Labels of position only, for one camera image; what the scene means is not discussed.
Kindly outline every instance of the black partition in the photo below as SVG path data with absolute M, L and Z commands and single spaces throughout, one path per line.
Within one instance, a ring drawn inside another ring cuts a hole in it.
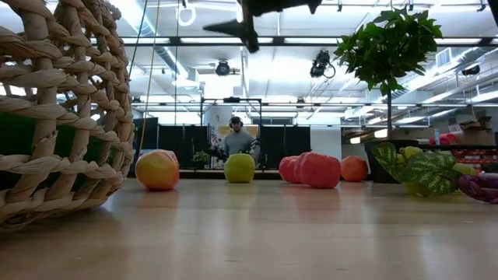
M 134 119 L 135 124 L 135 141 L 133 147 L 139 149 L 140 141 L 142 139 L 144 119 Z M 159 119 L 157 117 L 146 118 L 146 134 L 143 139 L 142 149 L 157 149 L 157 126 Z
M 310 150 L 309 127 L 261 127 L 261 152 L 269 169 L 278 168 L 286 156 L 298 156 Z
M 205 151 L 208 147 L 206 126 L 159 126 L 159 149 L 173 151 L 177 155 L 180 168 L 194 168 L 194 154 Z
M 266 167 L 278 168 L 280 160 L 286 156 L 284 127 L 261 127 L 261 152 L 266 158 Z
M 286 127 L 286 156 L 298 156 L 311 151 L 310 127 Z

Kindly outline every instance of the wooden floor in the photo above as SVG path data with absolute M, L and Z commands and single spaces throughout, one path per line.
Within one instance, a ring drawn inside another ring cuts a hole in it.
M 104 207 L 0 235 L 0 278 L 479 280 L 498 275 L 498 205 L 397 186 L 134 180 Z

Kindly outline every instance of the potted plant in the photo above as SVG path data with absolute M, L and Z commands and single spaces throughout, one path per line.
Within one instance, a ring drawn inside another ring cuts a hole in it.
M 206 152 L 196 152 L 192 161 L 197 169 L 204 169 L 204 166 L 209 162 L 209 155 Z
M 424 75 L 420 65 L 428 53 L 437 50 L 435 38 L 442 37 L 435 19 L 428 19 L 429 12 L 409 15 L 407 8 L 383 11 L 372 23 L 360 27 L 351 36 L 342 36 L 334 51 L 339 65 L 347 65 L 346 73 L 355 73 L 360 81 L 368 84 L 368 90 L 380 84 L 383 96 L 388 100 L 388 141 L 392 142 L 391 93 L 402 90 L 396 78 L 409 72 Z M 395 143 L 397 149 L 416 145 L 415 141 Z M 384 169 L 372 157 L 370 149 L 374 143 L 365 145 L 373 180 L 379 183 L 394 183 Z

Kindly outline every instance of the striped leaf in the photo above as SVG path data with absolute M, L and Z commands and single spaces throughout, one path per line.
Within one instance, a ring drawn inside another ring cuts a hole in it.
M 458 171 L 451 168 L 456 159 L 443 153 L 420 153 L 413 156 L 402 180 L 427 186 L 435 194 L 450 194 L 457 189 Z
M 396 148 L 389 142 L 383 142 L 372 147 L 372 155 L 379 164 L 393 177 L 401 183 L 404 167 L 398 165 Z

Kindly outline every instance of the red pumpkin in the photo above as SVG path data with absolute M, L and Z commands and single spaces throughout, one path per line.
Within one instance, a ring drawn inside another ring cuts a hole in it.
M 342 160 L 341 175 L 348 182 L 365 180 L 368 175 L 366 161 L 356 156 L 348 156 Z
M 175 187 L 180 178 L 180 165 L 174 152 L 154 150 L 137 159 L 137 179 L 151 191 L 168 191 Z
M 303 152 L 300 156 L 297 157 L 296 164 L 294 165 L 294 178 L 296 179 L 296 184 L 301 184 L 303 181 L 300 178 L 300 166 L 303 162 L 304 157 L 310 152 Z
M 294 176 L 294 167 L 296 165 L 298 156 L 287 156 L 280 161 L 279 173 L 282 180 L 298 184 L 299 181 Z
M 296 166 L 300 182 L 316 188 L 334 188 L 341 178 L 341 163 L 332 156 L 309 152 L 301 155 Z

